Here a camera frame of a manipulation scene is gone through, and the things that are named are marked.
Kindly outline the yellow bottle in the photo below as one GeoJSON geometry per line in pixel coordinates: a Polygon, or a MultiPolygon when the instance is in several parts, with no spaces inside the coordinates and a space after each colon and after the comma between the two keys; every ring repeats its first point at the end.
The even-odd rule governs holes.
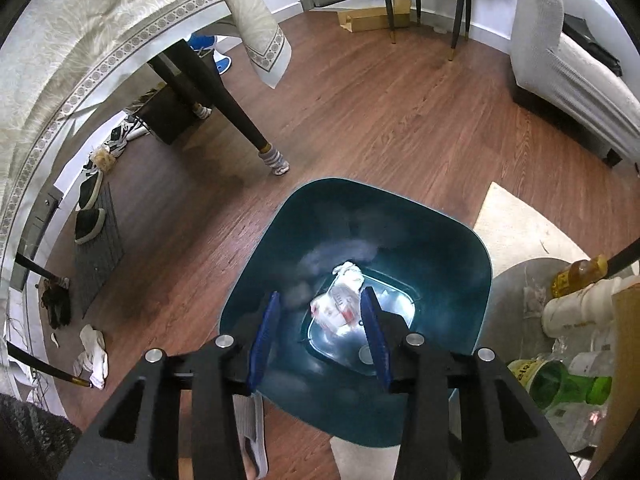
{"type": "Polygon", "coordinates": [[[608,273],[608,260],[605,255],[598,255],[590,260],[579,260],[572,263],[555,275],[550,290],[553,298],[560,298],[578,292],[591,285],[608,273]]]}

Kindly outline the dark teal trash bin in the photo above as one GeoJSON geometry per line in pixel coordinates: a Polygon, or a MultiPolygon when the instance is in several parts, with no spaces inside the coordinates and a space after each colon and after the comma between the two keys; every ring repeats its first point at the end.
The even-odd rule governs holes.
{"type": "Polygon", "coordinates": [[[274,216],[221,312],[230,332],[273,292],[282,311],[259,392],[327,434],[370,448],[398,445],[406,399],[376,378],[360,323],[311,304],[337,296],[381,308],[440,348],[468,354],[480,336],[491,263],[467,226],[356,181],[327,178],[296,190],[274,216]]]}

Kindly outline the flat cardboard box on floor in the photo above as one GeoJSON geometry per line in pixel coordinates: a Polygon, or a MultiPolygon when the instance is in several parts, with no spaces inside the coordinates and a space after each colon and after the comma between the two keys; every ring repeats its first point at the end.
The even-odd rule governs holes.
{"type": "MultiPolygon", "coordinates": [[[[394,27],[410,25],[411,0],[393,0],[394,27]]],[[[390,29],[386,6],[345,10],[337,12],[338,24],[348,32],[370,32],[370,30],[390,29]]]]}

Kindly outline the dark table leg with sock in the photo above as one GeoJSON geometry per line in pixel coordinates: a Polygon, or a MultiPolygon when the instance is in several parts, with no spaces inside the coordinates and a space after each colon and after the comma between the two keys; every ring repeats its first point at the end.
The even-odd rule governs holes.
{"type": "Polygon", "coordinates": [[[160,54],[153,56],[149,59],[148,65],[165,84],[168,84],[178,100],[193,114],[201,120],[207,118],[210,115],[210,109],[192,98],[189,89],[174,74],[166,60],[175,65],[178,71],[191,81],[195,89],[209,99],[236,130],[256,148],[259,158],[269,167],[272,174],[280,177],[290,170],[290,164],[281,152],[262,135],[250,116],[244,112],[224,86],[218,70],[209,68],[186,40],[179,40],[160,54]]]}

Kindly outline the white cloth on floor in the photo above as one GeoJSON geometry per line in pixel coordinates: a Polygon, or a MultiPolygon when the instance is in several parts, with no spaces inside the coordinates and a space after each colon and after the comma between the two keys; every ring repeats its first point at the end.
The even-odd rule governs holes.
{"type": "Polygon", "coordinates": [[[73,362],[74,374],[80,376],[82,372],[89,373],[91,385],[103,390],[108,377],[108,355],[104,335],[87,324],[81,329],[79,339],[82,351],[73,362]]]}

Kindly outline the beige floor rug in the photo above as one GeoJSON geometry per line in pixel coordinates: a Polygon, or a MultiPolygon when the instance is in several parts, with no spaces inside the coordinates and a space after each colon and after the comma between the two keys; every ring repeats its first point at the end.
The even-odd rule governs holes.
{"type": "Polygon", "coordinates": [[[496,182],[488,188],[473,231],[488,251],[494,278],[532,259],[555,258],[568,263],[588,259],[550,220],[496,182]]]}

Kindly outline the cream patterned tablecloth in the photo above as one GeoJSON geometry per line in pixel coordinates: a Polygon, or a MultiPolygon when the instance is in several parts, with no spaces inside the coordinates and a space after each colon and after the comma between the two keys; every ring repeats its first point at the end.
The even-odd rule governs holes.
{"type": "Polygon", "coordinates": [[[76,113],[163,32],[208,10],[230,18],[258,77],[275,87],[292,49],[264,0],[29,1],[1,46],[2,281],[35,196],[81,146],[76,113]]]}

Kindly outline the dark floor mat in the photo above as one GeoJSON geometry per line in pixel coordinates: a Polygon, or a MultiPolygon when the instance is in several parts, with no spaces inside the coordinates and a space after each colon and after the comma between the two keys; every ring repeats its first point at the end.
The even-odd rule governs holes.
{"type": "Polygon", "coordinates": [[[105,222],[98,236],[75,250],[75,274],[72,278],[74,307],[84,318],[93,300],[110,278],[124,255],[110,185],[104,184],[96,206],[105,210],[105,222]]]}

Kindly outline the white crumpled trash in bin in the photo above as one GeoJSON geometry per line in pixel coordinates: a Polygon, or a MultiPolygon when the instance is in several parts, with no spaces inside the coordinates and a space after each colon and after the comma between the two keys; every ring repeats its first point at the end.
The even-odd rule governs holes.
{"type": "Polygon", "coordinates": [[[360,321],[360,289],[364,283],[361,270],[346,261],[333,269],[333,281],[323,294],[310,302],[310,312],[322,330],[337,335],[360,321]]]}

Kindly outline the green glass bottle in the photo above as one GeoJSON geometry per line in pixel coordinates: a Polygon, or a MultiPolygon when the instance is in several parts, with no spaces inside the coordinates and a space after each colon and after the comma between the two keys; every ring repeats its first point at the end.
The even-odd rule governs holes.
{"type": "Polygon", "coordinates": [[[543,412],[561,403],[603,405],[613,385],[611,376],[574,375],[561,361],[514,360],[508,369],[543,412]]]}

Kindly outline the black shoe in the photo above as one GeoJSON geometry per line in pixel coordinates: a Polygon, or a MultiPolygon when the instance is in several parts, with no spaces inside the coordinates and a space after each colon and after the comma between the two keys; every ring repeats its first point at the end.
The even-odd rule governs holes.
{"type": "Polygon", "coordinates": [[[77,245],[91,242],[102,231],[106,211],[96,206],[102,183],[103,172],[96,170],[80,185],[74,231],[74,241],[77,245]]]}

